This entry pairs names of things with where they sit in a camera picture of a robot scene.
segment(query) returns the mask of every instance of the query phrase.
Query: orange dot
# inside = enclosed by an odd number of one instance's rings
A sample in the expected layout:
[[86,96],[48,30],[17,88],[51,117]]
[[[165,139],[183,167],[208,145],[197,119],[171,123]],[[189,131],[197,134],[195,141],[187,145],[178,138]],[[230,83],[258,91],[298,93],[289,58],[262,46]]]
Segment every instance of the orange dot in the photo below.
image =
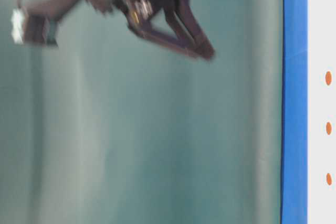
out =
[[330,173],[327,174],[327,183],[328,183],[329,186],[331,186],[331,184],[332,184],[332,179],[331,179]]
[[325,128],[326,128],[326,130],[327,130],[327,134],[330,135],[331,132],[332,132],[332,126],[331,126],[331,123],[328,122]]
[[332,75],[331,75],[331,72],[328,71],[325,75],[326,75],[326,83],[327,83],[327,85],[329,86],[329,85],[331,84],[331,82],[332,82]]

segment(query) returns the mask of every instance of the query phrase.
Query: blue strip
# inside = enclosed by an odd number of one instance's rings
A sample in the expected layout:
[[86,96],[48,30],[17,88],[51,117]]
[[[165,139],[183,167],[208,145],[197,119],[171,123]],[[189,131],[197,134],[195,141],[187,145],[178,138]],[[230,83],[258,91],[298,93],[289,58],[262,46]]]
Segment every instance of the blue strip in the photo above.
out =
[[307,224],[308,0],[283,0],[282,224]]

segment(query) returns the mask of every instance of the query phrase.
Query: green fabric backdrop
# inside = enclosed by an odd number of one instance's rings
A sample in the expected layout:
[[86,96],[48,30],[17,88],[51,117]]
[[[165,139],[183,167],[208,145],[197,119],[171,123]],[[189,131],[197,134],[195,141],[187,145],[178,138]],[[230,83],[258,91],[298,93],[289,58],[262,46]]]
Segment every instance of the green fabric backdrop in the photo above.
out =
[[0,2],[0,223],[279,223],[282,0],[192,0],[210,63],[85,3],[16,46]]

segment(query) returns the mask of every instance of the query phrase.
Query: teal backdrop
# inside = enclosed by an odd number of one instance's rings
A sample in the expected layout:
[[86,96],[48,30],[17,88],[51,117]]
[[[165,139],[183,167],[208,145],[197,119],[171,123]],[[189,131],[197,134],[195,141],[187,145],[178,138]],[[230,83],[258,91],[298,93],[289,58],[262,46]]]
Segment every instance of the teal backdrop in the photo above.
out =
[[280,222],[282,0],[191,0],[212,62],[85,2],[17,46],[0,3],[0,223]]

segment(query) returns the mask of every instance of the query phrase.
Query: white panel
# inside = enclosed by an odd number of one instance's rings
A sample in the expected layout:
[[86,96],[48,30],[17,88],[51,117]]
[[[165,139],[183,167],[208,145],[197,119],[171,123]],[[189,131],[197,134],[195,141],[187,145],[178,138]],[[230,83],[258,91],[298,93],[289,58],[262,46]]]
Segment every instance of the white panel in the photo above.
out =
[[[336,5],[308,0],[308,223],[335,223],[336,205]],[[331,71],[333,82],[325,82]],[[328,135],[326,124],[333,132]],[[327,173],[333,182],[327,184]]]

